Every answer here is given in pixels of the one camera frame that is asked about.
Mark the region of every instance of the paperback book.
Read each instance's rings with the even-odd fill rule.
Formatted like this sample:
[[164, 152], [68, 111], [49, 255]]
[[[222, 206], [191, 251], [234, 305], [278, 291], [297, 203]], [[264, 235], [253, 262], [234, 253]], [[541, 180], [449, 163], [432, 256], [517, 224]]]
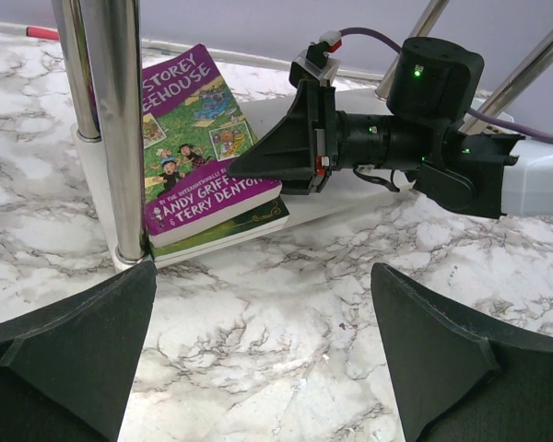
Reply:
[[227, 176], [230, 162], [257, 137], [202, 44], [144, 69], [143, 111], [146, 224], [154, 249], [279, 198], [280, 181]]

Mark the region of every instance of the white wall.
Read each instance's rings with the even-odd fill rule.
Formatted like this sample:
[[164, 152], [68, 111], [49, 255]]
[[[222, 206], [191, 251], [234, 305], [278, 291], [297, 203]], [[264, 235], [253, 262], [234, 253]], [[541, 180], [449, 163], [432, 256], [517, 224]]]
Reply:
[[[292, 60], [328, 29], [366, 26], [400, 42], [428, 0], [141, 0], [144, 37]], [[0, 0], [0, 21], [54, 27], [51, 0]], [[431, 35], [481, 53], [493, 89], [553, 28], [553, 0], [452, 0]], [[394, 55], [348, 37], [345, 68], [385, 72]], [[510, 107], [519, 122], [553, 131], [553, 66]]]

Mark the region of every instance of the metal pole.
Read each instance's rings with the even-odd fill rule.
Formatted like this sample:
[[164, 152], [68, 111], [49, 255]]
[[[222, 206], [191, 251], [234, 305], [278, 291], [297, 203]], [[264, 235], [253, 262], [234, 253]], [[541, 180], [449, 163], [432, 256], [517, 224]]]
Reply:
[[[448, 4], [449, 0], [430, 0], [421, 17], [418, 19], [418, 23], [416, 23], [416, 26], [409, 34], [409, 37], [426, 37]], [[398, 60], [399, 56], [395, 57], [395, 60], [391, 64], [387, 74], [385, 74], [383, 80], [381, 80], [381, 83], [379, 83], [379, 86], [377, 86], [377, 89], [375, 90], [380, 99], [387, 99], [387, 97], [389, 97], [391, 85], [394, 82], [395, 69], [397, 67]]]
[[107, 158], [117, 255], [144, 256], [144, 147], [139, 0], [81, 0]]
[[[553, 63], [553, 30], [479, 107], [479, 111], [497, 117]], [[479, 134], [488, 124], [471, 117], [461, 127], [466, 134]]]
[[80, 4], [78, 0], [52, 0], [52, 5], [76, 111], [78, 135], [86, 141], [99, 141], [99, 119]]

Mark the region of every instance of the purple book cover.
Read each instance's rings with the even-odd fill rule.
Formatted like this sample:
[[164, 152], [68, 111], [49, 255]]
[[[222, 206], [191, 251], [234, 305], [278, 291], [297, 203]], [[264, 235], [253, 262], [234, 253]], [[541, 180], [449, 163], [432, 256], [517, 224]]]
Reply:
[[143, 110], [150, 235], [280, 186], [227, 177], [229, 163], [257, 138], [205, 46], [144, 69]]

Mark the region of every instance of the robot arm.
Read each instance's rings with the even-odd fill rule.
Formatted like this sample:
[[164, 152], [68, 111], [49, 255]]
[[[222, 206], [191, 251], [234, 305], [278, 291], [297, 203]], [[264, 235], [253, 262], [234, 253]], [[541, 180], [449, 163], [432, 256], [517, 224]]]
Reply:
[[390, 169], [454, 213], [553, 215], [553, 145], [458, 130], [484, 68], [479, 54], [407, 39], [387, 100], [393, 115], [347, 114], [335, 109], [331, 86], [339, 62], [328, 54], [337, 39], [326, 34], [292, 63], [297, 95], [287, 115], [231, 163], [230, 176], [281, 180], [283, 193], [310, 194], [340, 169]]

